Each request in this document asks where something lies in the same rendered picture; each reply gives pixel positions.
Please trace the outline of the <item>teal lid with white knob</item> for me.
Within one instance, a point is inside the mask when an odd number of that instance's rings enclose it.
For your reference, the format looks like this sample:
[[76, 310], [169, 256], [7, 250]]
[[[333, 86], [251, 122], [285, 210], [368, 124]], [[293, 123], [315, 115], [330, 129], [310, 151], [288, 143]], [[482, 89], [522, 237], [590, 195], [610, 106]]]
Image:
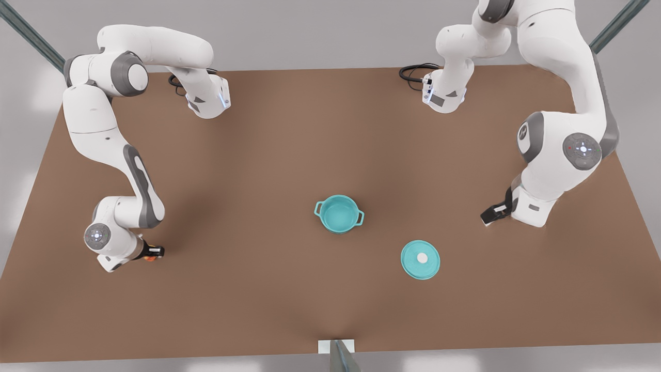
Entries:
[[404, 271], [416, 280], [429, 280], [440, 269], [437, 249], [423, 240], [414, 240], [404, 245], [400, 262]]

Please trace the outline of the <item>silver frame post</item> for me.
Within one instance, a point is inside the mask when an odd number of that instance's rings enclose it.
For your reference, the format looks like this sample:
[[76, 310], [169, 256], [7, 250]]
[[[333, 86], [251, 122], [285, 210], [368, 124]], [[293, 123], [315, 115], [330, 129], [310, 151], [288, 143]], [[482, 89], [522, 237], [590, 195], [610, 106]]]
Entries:
[[344, 342], [339, 339], [330, 341], [330, 372], [361, 372]]
[[598, 54], [637, 16], [651, 0], [629, 0], [625, 7], [602, 29], [589, 44], [593, 53]]
[[2, 18], [12, 29], [17, 32], [28, 44], [41, 56], [56, 68], [59, 73], [64, 73], [65, 60], [52, 45], [43, 38], [8, 2], [0, 0], [0, 18]]

